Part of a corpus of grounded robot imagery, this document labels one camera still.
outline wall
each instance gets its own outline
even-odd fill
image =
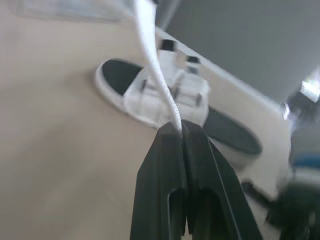
[[[184,0],[167,32],[277,102],[320,63],[318,0]]]

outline blue object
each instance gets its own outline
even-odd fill
[[[320,154],[300,154],[291,163],[295,168],[320,169]]]

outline white rope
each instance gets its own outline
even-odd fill
[[[144,55],[149,64],[149,70],[152,78],[155,80],[161,98],[168,106],[171,112],[172,120],[179,133],[182,133],[181,117],[178,107],[169,91],[160,68],[156,47],[156,21],[157,5],[152,0],[135,0],[134,11],[135,21],[140,43]]]

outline white cord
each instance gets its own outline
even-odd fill
[[[152,0],[134,1],[135,23],[144,55],[149,64],[150,74],[155,80],[161,98],[171,112],[172,120],[177,130],[181,134],[182,125],[180,113],[166,84],[158,60],[155,33],[156,10],[157,5]]]

